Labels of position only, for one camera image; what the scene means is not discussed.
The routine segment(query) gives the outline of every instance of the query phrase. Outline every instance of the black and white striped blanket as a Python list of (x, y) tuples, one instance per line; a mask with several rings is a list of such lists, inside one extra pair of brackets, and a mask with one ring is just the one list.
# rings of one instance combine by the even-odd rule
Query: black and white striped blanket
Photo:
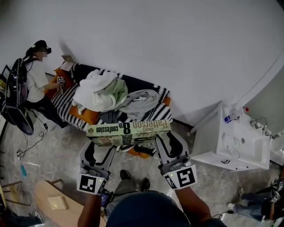
[[(85, 132), (89, 124), (69, 114), (69, 111), (72, 105), (71, 103), (72, 103), (72, 99), (75, 94), (75, 91), (79, 87), (80, 80), (85, 79), (86, 76), (91, 71), (94, 71), (95, 69), (100, 70), (102, 73), (105, 71), (104, 69), (99, 69), (96, 67), (90, 67), (90, 66), (75, 63), (69, 72), (70, 77), (73, 78), (74, 80), (74, 85), (68, 88), (63, 94), (58, 93), (51, 100), (51, 102), (57, 108), (57, 112), (63, 121), (66, 121), (69, 124)], [(171, 114), (169, 107), (166, 104), (162, 103), (164, 98), (169, 95), (170, 93), (169, 90), (167, 90), (166, 88), (162, 88), (160, 86), (154, 85), (152, 83), (130, 77), (130, 76), (126, 76), (122, 74), (117, 74), (117, 75), (118, 75), (118, 78), (123, 79), (125, 81), (129, 93), (133, 91), (137, 91), (137, 90), (142, 90), (142, 89), (152, 89), (158, 92), (159, 94), (159, 103), (156, 106), (156, 108), (146, 113), (145, 116), (139, 121), (152, 121), (152, 120), (162, 120), (162, 119), (169, 120), (170, 122), (173, 121), (172, 114)], [(120, 112), (118, 121), (119, 122), (132, 122), (133, 120), (129, 119), (125, 113)], [(103, 122), (100, 118), (98, 118), (96, 124), (105, 124), (105, 122)], [(155, 144), (153, 143), (141, 144), (139, 146), (142, 148), (144, 147), (144, 148), (151, 150), (152, 153), (154, 153), (156, 150)], [(132, 147), (134, 146), (124, 145), (124, 146), (117, 147), (117, 150), (126, 152)]]

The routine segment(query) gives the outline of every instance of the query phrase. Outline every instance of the clothes pile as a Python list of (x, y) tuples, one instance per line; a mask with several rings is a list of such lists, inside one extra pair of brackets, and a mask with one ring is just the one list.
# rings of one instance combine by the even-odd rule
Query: clothes pile
[(117, 78), (117, 74), (95, 70), (80, 81), (72, 105), (78, 107), (79, 114), (85, 108), (101, 112), (100, 118), (110, 124), (118, 123), (121, 112), (131, 120), (139, 120), (158, 102), (159, 94), (156, 91), (138, 90), (128, 94), (125, 81)]

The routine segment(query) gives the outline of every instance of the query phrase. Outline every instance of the white shirt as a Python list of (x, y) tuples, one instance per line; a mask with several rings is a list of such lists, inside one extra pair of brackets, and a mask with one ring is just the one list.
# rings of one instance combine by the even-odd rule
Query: white shirt
[(34, 61), (26, 65), (26, 68), (29, 91), (27, 100), (30, 102), (38, 102), (44, 98), (43, 86), (48, 84), (44, 64), (40, 61)]

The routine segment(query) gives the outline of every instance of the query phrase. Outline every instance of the wooden table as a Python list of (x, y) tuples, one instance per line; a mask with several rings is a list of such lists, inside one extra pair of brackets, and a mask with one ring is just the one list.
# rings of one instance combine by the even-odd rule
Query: wooden table
[[(57, 223), (61, 227), (77, 227), (78, 219), (82, 213), (83, 206), (74, 200), (64, 195), (53, 184), (60, 182), (56, 180), (53, 182), (39, 181), (35, 185), (35, 202), (41, 211)], [(62, 211), (54, 211), (48, 202), (48, 197), (63, 196), (67, 204), (68, 209)], [(101, 217), (100, 227), (106, 226), (106, 221)]]

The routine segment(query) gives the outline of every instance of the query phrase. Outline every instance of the concrete floor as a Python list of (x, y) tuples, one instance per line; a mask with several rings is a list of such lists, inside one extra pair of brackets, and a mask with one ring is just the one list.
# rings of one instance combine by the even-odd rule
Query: concrete floor
[[(34, 148), (27, 151), (23, 165), (25, 166), (27, 177), (23, 178), (23, 195), (26, 203), (33, 204), (33, 188), (39, 180), (56, 180), (61, 178), (63, 191), (68, 196), (84, 203), (85, 195), (76, 191), (76, 177), (79, 172), (79, 152), (87, 138), (85, 133), (78, 129), (68, 126), (64, 129), (59, 128), (51, 121), (44, 120), (49, 126), (48, 133), (44, 139)], [(37, 120), (34, 123), (35, 132), (33, 136), (27, 136), (28, 147), (40, 139), (40, 131), (45, 131), (43, 125)], [(187, 137), (188, 129), (172, 124), (172, 129), (182, 135), (192, 147), (194, 137)], [(2, 139), (0, 150), (5, 154), (0, 154), (1, 174), (4, 180), (1, 184), (12, 183), (21, 180), (20, 163), (16, 157), (18, 149), (24, 150), (26, 141), (24, 135), (15, 126), (8, 124)], [(99, 149), (96, 157), (100, 159), (104, 156), (106, 149)], [(230, 172), (226, 169), (196, 162), (198, 183), (192, 188), (210, 207), (211, 214), (220, 214), (226, 210), (226, 203), (230, 202), (236, 195), (238, 188), (242, 186), (245, 191), (257, 191), (266, 187), (271, 179), (278, 176), (279, 168), (271, 164), (269, 170), (252, 170), (246, 172)], [(174, 191), (167, 184), (166, 180), (160, 175), (158, 170), (159, 160), (157, 156), (148, 159), (134, 157), (128, 153), (116, 153), (110, 167), (111, 176), (106, 188), (114, 191), (118, 185), (119, 171), (127, 169), (135, 177), (137, 183), (144, 177), (151, 181), (151, 189), (158, 190), (170, 195), (175, 201), (177, 197)], [(36, 204), (31, 207), (8, 204), (9, 207), (18, 215), (27, 215), (37, 209)], [(56, 227), (51, 220), (43, 216), (45, 227)], [(251, 218), (241, 215), (226, 215), (224, 223), (228, 227), (234, 226), (269, 226), (270, 222), (260, 223)]]

